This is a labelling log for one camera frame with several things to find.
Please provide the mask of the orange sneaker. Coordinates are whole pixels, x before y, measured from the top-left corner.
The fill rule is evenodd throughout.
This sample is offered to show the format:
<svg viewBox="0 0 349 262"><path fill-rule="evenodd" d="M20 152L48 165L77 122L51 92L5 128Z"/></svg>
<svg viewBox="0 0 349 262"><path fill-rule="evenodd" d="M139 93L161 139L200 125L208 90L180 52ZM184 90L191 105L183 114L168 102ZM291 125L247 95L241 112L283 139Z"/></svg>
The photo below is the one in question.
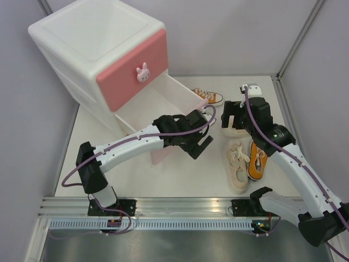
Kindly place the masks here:
<svg viewBox="0 0 349 262"><path fill-rule="evenodd" d="M208 100L208 104L213 106L221 106L224 103L224 97L220 93L216 92L208 92L204 91L200 88L195 88L192 90L194 93L196 93L198 96L200 96L203 99Z"/></svg>
<svg viewBox="0 0 349 262"><path fill-rule="evenodd" d="M262 179L267 164L268 156L264 150L257 147L254 141L249 146L250 161L248 166L248 177L252 181Z"/></svg>

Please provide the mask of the light pink drawer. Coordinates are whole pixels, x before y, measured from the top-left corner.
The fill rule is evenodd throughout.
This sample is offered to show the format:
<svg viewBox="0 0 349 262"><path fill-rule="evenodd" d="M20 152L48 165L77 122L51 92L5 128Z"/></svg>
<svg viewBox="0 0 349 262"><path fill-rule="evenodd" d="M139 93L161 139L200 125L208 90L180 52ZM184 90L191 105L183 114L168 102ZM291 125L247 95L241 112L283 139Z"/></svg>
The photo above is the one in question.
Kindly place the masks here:
<svg viewBox="0 0 349 262"><path fill-rule="evenodd" d="M133 134L162 115L187 115L208 104L166 73L162 73L115 113L120 128Z"/></svg>

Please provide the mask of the cream sneaker with laces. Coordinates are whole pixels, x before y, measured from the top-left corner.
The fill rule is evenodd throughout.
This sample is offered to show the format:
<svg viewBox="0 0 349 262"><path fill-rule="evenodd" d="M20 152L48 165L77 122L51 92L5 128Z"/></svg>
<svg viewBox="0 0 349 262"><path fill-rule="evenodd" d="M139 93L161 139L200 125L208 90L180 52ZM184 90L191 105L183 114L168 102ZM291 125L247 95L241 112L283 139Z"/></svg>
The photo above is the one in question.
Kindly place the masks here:
<svg viewBox="0 0 349 262"><path fill-rule="evenodd" d="M244 193L249 184L247 164L250 162L250 157L245 153L240 140L231 140L227 144L223 160L230 190L237 194Z"/></svg>

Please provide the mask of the dark pink drawer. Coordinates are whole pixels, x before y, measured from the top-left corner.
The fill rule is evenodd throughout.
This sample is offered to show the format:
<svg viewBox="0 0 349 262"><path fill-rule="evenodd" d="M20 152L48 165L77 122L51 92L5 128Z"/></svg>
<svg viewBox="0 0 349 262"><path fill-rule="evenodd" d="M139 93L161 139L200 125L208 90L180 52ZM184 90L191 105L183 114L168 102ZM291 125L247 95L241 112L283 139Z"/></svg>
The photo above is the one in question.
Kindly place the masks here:
<svg viewBox="0 0 349 262"><path fill-rule="evenodd" d="M147 63L149 79L138 82L137 67ZM161 29L110 65L96 77L96 82L110 111L116 112L169 66L166 31Z"/></svg>

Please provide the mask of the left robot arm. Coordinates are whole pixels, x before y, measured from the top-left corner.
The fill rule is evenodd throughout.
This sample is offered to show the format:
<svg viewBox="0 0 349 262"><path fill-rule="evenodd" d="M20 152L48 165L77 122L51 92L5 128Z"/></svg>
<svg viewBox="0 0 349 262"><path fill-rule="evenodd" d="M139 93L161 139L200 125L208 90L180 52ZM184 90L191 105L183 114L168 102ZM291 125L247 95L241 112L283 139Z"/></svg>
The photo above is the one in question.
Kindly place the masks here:
<svg viewBox="0 0 349 262"><path fill-rule="evenodd" d="M187 115L162 115L146 128L111 144L92 146L83 143L76 159L76 168L86 194L93 196L100 210L114 216L119 200L105 173L117 165L143 153L178 146L192 159L197 159L213 141L208 135L216 112L195 109Z"/></svg>

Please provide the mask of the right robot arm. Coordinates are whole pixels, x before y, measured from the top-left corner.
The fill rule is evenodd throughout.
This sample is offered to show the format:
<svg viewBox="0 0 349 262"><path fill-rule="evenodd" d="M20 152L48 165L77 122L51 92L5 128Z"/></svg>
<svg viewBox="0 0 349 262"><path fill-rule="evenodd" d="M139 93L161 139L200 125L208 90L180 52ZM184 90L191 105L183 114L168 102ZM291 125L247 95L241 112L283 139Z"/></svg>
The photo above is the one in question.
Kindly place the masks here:
<svg viewBox="0 0 349 262"><path fill-rule="evenodd" d="M273 122L270 106L264 98L226 101L221 126L246 130L256 146L286 174L303 199L303 204L297 204L269 187L262 187L250 194L252 214L260 216L270 212L289 221L314 247L348 229L348 203L321 181L290 131Z"/></svg>

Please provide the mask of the white plastic shoe cabinet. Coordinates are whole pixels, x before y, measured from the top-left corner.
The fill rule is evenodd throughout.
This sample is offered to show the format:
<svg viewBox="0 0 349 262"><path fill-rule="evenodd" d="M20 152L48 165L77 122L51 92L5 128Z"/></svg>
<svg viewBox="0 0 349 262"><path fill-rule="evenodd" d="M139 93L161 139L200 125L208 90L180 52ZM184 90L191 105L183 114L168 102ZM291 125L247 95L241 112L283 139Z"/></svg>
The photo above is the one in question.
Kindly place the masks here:
<svg viewBox="0 0 349 262"><path fill-rule="evenodd" d="M109 130L118 128L96 77L157 31L163 22L122 1L76 1L28 33L70 95Z"/></svg>

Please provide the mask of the pink bunny drawer knob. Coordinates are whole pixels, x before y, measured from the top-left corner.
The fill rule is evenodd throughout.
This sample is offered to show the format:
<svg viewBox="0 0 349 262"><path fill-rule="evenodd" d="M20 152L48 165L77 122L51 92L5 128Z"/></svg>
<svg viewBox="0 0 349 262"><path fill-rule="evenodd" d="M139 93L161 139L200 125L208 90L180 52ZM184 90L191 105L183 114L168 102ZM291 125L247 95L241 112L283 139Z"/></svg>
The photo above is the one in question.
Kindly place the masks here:
<svg viewBox="0 0 349 262"><path fill-rule="evenodd" d="M150 76L150 71L147 67L147 63L143 62L142 67L137 67L136 68L136 72L137 72L137 80L138 82L145 82L149 79Z"/></svg>

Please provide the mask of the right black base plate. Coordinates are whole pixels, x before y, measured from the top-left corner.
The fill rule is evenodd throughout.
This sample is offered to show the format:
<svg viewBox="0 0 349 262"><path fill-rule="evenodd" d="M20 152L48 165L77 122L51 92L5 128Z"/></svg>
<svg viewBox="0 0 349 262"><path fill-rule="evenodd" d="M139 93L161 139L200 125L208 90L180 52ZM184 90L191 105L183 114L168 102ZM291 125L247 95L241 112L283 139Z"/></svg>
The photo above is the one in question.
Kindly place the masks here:
<svg viewBox="0 0 349 262"><path fill-rule="evenodd" d="M235 217L254 217L256 215L249 199L233 199L231 207Z"/></svg>

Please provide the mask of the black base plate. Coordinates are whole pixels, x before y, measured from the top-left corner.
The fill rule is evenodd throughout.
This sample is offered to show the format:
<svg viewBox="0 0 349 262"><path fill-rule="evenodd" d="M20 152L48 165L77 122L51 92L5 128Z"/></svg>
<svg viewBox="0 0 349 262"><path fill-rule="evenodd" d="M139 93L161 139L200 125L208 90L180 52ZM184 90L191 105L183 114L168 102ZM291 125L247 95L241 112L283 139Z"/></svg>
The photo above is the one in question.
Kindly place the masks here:
<svg viewBox="0 0 349 262"><path fill-rule="evenodd" d="M136 211L135 199L118 199L118 202L109 207L100 207L95 199L89 201L89 207L87 215L90 217L103 217L103 216L125 216L126 213L133 217Z"/></svg>
<svg viewBox="0 0 349 262"><path fill-rule="evenodd" d="M256 215L249 199L233 199L231 207L235 217L254 217Z"/></svg>

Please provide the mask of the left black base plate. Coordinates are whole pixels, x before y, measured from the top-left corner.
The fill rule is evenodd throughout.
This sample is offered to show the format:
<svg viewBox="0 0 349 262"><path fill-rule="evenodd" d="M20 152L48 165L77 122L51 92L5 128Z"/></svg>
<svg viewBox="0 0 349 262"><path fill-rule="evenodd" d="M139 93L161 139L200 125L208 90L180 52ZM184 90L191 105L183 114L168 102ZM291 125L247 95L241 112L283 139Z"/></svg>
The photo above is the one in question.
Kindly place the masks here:
<svg viewBox="0 0 349 262"><path fill-rule="evenodd" d="M89 207L87 215L90 217L103 217L103 216L125 216L126 213L133 217L136 211L135 199L118 199L118 202L109 207L100 207L95 199L89 201Z"/></svg>

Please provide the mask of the aluminium corner frame post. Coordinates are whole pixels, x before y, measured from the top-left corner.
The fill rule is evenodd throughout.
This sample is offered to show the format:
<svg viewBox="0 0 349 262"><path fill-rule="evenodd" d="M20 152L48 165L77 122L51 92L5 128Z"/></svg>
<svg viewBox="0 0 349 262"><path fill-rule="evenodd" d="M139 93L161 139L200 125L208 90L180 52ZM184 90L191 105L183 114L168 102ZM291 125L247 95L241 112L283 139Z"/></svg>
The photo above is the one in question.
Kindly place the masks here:
<svg viewBox="0 0 349 262"><path fill-rule="evenodd" d="M301 43L309 33L312 25L314 24L317 16L321 12L323 6L326 4L326 0L317 0L311 9L308 17L306 18L301 30L299 31L294 43L291 46L291 49L289 50L285 60L283 61L279 71L276 73L275 77L278 81L281 80L282 76L285 74L286 69L288 68L289 64L291 63L292 59L294 58L297 50L299 49Z"/></svg>

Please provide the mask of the aluminium mounting rail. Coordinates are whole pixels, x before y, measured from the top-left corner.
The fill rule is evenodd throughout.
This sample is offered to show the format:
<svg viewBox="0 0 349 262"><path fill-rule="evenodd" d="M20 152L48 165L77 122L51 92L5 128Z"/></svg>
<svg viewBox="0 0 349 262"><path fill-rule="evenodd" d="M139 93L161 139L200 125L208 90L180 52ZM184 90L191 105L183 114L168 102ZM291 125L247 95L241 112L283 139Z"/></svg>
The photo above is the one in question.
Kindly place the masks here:
<svg viewBox="0 0 349 262"><path fill-rule="evenodd" d="M137 217L223 217L232 215L231 200L248 198L121 198L135 199ZM46 197L40 217L68 218L87 216L87 197Z"/></svg>

